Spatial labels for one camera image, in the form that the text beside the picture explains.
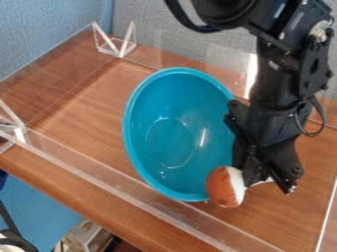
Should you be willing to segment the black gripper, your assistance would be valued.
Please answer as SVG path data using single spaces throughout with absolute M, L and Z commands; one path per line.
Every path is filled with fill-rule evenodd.
M 244 186 L 274 180 L 283 193 L 291 194 L 303 176 L 295 153 L 298 127 L 305 125 L 311 105 L 301 101 L 275 108 L 231 99 L 227 107 L 223 121 L 235 136 L 231 163 L 242 170 Z

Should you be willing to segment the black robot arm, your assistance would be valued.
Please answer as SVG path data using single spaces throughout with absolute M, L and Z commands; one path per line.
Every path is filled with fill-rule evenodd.
M 232 166 L 243 183 L 273 179 L 290 194 L 303 168 L 295 139 L 311 111 L 325 111 L 315 94 L 333 77 L 327 56 L 334 36 L 331 9 L 322 0 L 191 0 L 194 24 L 178 0 L 163 0 L 178 22 L 199 33 L 243 28 L 256 37 L 258 73 L 248 104 L 227 103 L 224 123 L 235 135 Z

